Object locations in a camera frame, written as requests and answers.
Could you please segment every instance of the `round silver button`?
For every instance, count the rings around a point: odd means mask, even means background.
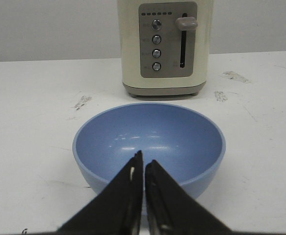
[[[154,30],[160,30],[161,27],[162,27],[161,21],[160,20],[154,20],[152,22],[152,27],[153,27]]]
[[[154,63],[154,64],[153,64],[153,70],[154,70],[154,71],[159,71],[159,70],[161,70],[161,64],[158,63],[158,62]]]
[[[155,49],[153,50],[153,57],[154,58],[159,58],[161,56],[161,50]]]
[[[154,43],[154,44],[159,44],[159,43],[161,43],[161,36],[160,36],[160,35],[154,35],[154,36],[153,36],[153,43]]]

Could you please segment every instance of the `table surface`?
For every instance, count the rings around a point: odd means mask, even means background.
[[[54,231],[86,205],[72,154],[94,115],[138,102],[181,105],[208,116],[227,150],[198,198],[236,231],[286,233],[286,51],[210,55],[198,96],[132,98],[121,60],[0,63],[0,234]]]

